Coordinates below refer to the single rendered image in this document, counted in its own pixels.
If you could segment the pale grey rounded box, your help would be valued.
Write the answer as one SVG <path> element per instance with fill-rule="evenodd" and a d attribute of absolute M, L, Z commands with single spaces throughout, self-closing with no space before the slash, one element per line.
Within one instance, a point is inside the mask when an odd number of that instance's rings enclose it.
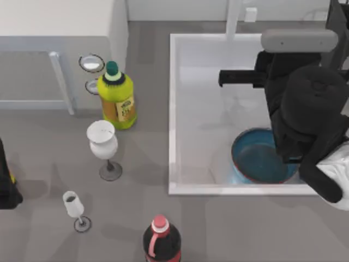
<path fill-rule="evenodd" d="M 261 45 L 270 53 L 330 52 L 338 40 L 329 29 L 268 29 L 261 34 Z"/>

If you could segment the tall white tap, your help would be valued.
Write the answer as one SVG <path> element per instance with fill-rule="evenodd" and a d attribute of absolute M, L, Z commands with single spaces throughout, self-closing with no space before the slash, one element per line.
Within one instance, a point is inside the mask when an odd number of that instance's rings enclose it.
<path fill-rule="evenodd" d="M 226 21 L 226 40 L 233 41 L 236 33 L 239 12 L 242 0 L 228 0 L 227 21 Z"/>

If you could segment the blue bowl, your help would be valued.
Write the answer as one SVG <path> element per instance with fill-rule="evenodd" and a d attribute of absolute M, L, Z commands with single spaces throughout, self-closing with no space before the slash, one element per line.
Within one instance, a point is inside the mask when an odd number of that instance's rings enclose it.
<path fill-rule="evenodd" d="M 231 146 L 232 166 L 244 183 L 283 184 L 295 177 L 297 164 L 285 164 L 276 153 L 271 129 L 250 128 Z"/>

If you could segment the white sink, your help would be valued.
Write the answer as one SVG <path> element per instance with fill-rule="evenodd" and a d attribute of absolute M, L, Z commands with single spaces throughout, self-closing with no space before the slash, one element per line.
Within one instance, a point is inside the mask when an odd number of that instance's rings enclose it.
<path fill-rule="evenodd" d="M 264 90 L 218 84 L 222 69 L 253 69 L 265 51 L 261 34 L 170 36 L 169 192 L 175 195 L 317 195 L 300 179 L 244 183 L 231 159 L 235 138 L 250 128 L 271 129 Z"/>

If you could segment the green bottle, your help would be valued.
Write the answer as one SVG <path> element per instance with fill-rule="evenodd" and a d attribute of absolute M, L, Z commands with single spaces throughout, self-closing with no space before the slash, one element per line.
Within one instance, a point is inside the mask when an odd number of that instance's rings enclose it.
<path fill-rule="evenodd" d="M 129 129 L 137 119 L 134 83 L 115 61 L 107 62 L 106 71 L 98 78 L 97 90 L 104 120 L 116 129 Z"/>

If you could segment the large white goblet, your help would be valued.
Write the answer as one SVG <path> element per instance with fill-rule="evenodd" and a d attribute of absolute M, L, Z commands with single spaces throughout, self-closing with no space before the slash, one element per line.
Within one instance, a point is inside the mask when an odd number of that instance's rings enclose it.
<path fill-rule="evenodd" d="M 87 128 L 86 135 L 92 153 L 106 162 L 99 170 L 100 177 L 109 182 L 119 179 L 123 168 L 119 163 L 112 161 L 118 150 L 114 125 L 106 120 L 94 121 Z"/>

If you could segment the dark bottle with pink cap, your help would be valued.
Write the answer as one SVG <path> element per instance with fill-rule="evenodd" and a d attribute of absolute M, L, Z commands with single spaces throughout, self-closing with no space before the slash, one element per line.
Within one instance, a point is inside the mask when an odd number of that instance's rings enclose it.
<path fill-rule="evenodd" d="M 162 214 L 154 216 L 143 233 L 142 244 L 145 262 L 181 262 L 180 232 Z"/>

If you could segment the pale microwave oven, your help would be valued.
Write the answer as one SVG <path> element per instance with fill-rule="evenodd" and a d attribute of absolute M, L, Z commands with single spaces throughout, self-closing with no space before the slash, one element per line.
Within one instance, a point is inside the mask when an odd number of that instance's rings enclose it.
<path fill-rule="evenodd" d="M 85 89 L 108 61 L 126 65 L 125 0 L 0 0 L 0 110 L 67 110 L 49 52 L 59 53 L 75 114 L 100 110 Z M 105 67 L 88 73 L 79 58 L 99 55 Z"/>

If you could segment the small white goblet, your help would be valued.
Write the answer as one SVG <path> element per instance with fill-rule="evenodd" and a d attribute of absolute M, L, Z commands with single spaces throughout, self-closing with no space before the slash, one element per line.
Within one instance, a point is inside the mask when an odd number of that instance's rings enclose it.
<path fill-rule="evenodd" d="M 74 191 L 66 191 L 63 196 L 63 203 L 69 217 L 74 219 L 74 229 L 78 233 L 85 233 L 92 227 L 92 221 L 84 216 L 85 207 L 79 196 Z"/>

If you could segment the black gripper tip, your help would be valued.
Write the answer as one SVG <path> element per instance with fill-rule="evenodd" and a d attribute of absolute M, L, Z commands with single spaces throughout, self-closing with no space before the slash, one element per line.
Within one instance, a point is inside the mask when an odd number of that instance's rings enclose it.
<path fill-rule="evenodd" d="M 0 138 L 0 210 L 12 210 L 23 202 L 17 181 L 8 168 L 3 141 Z"/>

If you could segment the white wall plate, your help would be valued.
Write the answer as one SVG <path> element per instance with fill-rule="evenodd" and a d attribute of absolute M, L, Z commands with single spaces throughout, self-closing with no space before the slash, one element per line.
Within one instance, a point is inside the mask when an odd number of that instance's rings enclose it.
<path fill-rule="evenodd" d="M 248 7 L 245 10 L 244 22 L 255 22 L 257 20 L 258 10 L 256 7 Z"/>

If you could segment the black metal frame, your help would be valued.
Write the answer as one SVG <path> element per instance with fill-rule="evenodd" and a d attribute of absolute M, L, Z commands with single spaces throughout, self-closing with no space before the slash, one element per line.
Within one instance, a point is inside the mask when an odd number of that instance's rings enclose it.
<path fill-rule="evenodd" d="M 327 56 L 327 65 L 333 69 L 344 69 L 348 60 L 349 69 L 349 0 L 330 0 L 326 29 L 338 35 L 335 49 Z"/>

